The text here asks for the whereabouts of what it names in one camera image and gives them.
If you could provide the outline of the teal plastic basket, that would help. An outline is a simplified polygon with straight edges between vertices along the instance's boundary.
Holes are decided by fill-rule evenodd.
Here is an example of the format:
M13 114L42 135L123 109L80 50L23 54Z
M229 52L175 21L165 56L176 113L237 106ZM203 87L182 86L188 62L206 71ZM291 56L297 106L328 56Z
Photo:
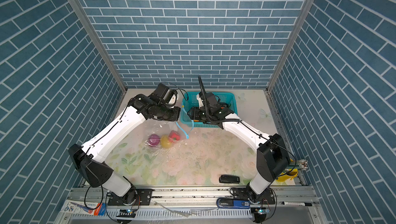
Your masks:
M183 99L182 107L184 110L180 115L180 122L188 127L195 128L216 128L216 124L210 124L204 119L204 106L201 104L201 98L197 97L199 92L187 92L185 96L188 101ZM237 104L234 94L230 92L214 92L216 102L222 109L228 108L230 111L238 114Z

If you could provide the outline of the clear zip top bag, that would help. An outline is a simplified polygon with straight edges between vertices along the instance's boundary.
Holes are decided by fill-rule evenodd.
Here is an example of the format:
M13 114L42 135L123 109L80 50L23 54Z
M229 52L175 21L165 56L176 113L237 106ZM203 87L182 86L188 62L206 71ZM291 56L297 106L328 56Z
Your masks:
M186 108L182 105L178 121L160 121L150 124L143 142L157 155L163 150L169 150L180 142L190 139L195 127L194 121L188 117Z

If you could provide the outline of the purple onion toy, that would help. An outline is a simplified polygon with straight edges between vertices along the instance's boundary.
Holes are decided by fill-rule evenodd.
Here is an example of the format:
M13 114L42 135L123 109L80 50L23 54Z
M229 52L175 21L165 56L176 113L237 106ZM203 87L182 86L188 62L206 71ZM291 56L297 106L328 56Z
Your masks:
M152 134L148 137L147 139L147 144L150 145L151 147L156 147L160 143L160 136L156 134Z

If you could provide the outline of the yellow potato toy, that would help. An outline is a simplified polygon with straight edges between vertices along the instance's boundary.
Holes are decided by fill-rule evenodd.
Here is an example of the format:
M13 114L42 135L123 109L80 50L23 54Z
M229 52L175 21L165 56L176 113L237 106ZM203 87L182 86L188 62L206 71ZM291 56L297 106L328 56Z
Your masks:
M169 149L172 147L172 142L169 142L167 135L164 135L160 138L160 144L164 149Z

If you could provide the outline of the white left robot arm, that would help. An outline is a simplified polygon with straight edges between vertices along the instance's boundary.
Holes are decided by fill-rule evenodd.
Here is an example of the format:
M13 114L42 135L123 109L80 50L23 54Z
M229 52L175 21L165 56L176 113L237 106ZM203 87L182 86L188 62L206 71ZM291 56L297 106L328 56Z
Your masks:
M131 98L124 111L106 128L83 145L73 144L69 155L76 170L91 187L103 187L123 198L125 204L135 200L136 188L105 163L111 151L136 127L148 119L177 121L180 108L177 97L164 100L151 94Z

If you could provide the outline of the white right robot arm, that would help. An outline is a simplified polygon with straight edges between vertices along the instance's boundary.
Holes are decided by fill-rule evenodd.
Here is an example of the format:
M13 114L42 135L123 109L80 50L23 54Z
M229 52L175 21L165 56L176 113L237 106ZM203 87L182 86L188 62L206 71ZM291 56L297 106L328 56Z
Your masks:
M245 142L256 156L257 173L247 184L241 197L258 203L264 199L264 192L291 163L283 138L264 133L241 119L235 104L195 104L185 111L192 121L218 126Z

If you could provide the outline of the black stapler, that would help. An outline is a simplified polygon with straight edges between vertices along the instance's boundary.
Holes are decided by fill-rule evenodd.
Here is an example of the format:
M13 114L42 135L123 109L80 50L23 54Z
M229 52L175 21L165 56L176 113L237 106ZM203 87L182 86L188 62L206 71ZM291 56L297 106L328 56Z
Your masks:
M236 175L222 174L219 177L219 182L223 184L239 184L240 177Z

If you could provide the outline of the blue black device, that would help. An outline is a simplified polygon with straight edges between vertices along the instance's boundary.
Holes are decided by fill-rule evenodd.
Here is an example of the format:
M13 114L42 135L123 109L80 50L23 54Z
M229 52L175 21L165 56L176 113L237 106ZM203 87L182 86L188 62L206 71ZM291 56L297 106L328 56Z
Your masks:
M232 198L217 199L217 207L220 209L249 209L250 202L245 200L238 200Z

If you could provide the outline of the yellow pencil cup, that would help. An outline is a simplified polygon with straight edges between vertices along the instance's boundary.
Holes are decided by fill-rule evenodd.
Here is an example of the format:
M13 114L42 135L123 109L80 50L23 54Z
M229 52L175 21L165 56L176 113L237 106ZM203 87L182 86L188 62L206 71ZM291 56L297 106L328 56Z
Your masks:
M279 176L276 181L283 183L292 181L298 175L298 169L293 169L291 172L287 172L285 175Z

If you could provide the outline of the bundle of pencils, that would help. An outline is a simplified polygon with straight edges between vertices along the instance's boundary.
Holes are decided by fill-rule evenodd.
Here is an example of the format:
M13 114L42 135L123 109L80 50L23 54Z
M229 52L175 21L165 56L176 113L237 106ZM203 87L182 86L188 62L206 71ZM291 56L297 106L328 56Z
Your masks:
M287 170L307 170L308 169L308 160L297 160L291 161Z

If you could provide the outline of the red blue printed box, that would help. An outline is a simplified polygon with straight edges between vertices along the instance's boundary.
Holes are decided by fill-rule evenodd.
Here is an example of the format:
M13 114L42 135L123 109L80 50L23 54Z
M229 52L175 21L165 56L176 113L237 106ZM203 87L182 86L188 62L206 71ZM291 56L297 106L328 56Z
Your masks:
M60 212L70 214L83 214L91 216L104 216L106 214L105 203L88 202L84 204L83 201L66 200Z

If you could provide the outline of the black marker pen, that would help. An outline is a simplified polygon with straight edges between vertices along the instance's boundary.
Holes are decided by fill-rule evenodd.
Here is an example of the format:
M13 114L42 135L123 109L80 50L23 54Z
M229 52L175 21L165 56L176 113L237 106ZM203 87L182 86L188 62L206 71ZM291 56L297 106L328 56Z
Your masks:
M283 202L281 202L281 204L286 205L286 206L312 206L312 203L307 203L307 202L283 201Z

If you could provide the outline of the aluminium rail base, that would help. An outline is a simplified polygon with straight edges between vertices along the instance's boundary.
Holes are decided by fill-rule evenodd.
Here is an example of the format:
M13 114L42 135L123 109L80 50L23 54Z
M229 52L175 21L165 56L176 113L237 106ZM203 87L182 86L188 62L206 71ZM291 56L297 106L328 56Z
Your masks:
M83 201L85 188L73 188L67 200ZM266 218L269 223L326 223L319 200L311 186L272 186L264 192L260 203L250 203L249 209L220 209L217 199L241 197L243 187L234 190L230 186L140 186L138 202L131 206L122 205L115 197L104 199L107 208L104 216L70 214L60 212L57 224L98 223L134 224L139 221L155 222L168 220L231 219L246 220ZM312 206L286 206L281 202L307 202Z

